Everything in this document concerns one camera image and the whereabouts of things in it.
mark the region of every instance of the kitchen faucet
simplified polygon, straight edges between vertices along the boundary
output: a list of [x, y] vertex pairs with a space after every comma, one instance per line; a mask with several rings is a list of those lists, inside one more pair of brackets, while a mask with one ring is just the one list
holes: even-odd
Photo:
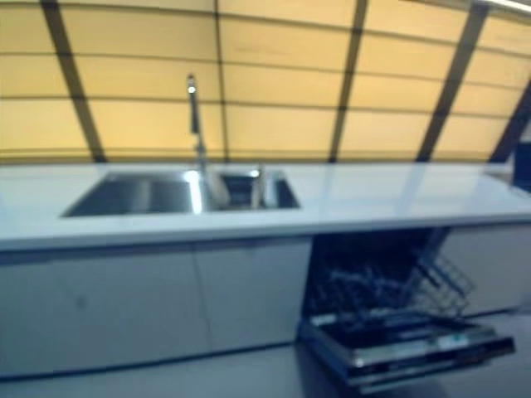
[[203, 174], [207, 172], [207, 159], [205, 157], [205, 143], [202, 139], [201, 126], [199, 124], [199, 109], [197, 107], [197, 87], [196, 79], [192, 74], [188, 75], [188, 98], [190, 100], [190, 110], [192, 112], [192, 120], [190, 123], [190, 131], [192, 134], [197, 135], [197, 145], [195, 147], [197, 152], [197, 165], [199, 171]]
[[192, 112], [190, 132], [197, 136], [196, 152], [198, 174], [194, 173], [193, 175], [195, 177], [192, 178], [192, 180], [197, 182], [199, 179], [202, 179], [207, 186], [207, 190], [214, 197], [217, 205], [220, 207], [227, 207], [231, 200], [227, 186], [217, 172], [210, 171], [207, 167], [207, 157], [205, 155], [207, 149], [205, 148], [205, 143], [202, 139], [201, 125], [199, 123], [199, 108], [197, 106], [196, 98], [197, 87], [196, 79], [193, 77], [193, 74], [188, 75], [187, 83], [188, 98], [190, 99], [190, 110]]

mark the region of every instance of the floor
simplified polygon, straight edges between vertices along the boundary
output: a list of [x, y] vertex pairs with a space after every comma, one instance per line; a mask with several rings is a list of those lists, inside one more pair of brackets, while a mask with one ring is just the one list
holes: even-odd
[[[477, 370], [440, 376], [371, 398], [531, 397], [531, 315], [485, 318], [514, 337], [517, 353]], [[101, 375], [0, 385], [2, 398], [345, 398], [343, 387], [303, 345]]]

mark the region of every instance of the white countertop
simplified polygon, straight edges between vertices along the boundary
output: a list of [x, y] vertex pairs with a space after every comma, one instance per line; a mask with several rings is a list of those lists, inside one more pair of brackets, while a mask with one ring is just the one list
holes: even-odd
[[[531, 222], [531, 196], [460, 164], [268, 165], [285, 172], [295, 210], [62, 218], [107, 172], [186, 164], [0, 167], [0, 250], [312, 235], [411, 226]], [[220, 165], [249, 170], [252, 165]]]

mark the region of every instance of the sink basin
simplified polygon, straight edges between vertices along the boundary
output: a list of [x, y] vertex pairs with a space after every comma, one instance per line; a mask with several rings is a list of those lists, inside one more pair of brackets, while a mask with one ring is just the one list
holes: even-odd
[[112, 172], [92, 187], [65, 214], [115, 216], [149, 213], [195, 213], [297, 208], [299, 204], [282, 172], [268, 171], [259, 201], [252, 203], [257, 179], [253, 172], [222, 173], [229, 201], [219, 203], [206, 179], [188, 172]]

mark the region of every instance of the cabinet door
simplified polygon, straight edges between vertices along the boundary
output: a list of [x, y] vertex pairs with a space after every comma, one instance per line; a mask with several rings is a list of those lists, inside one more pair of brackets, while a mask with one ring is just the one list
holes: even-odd
[[191, 247], [0, 267], [0, 375], [183, 357], [209, 348]]
[[441, 253], [474, 282], [465, 313], [515, 308], [531, 295], [531, 226], [456, 228]]
[[197, 244], [215, 350], [295, 339], [311, 238]]

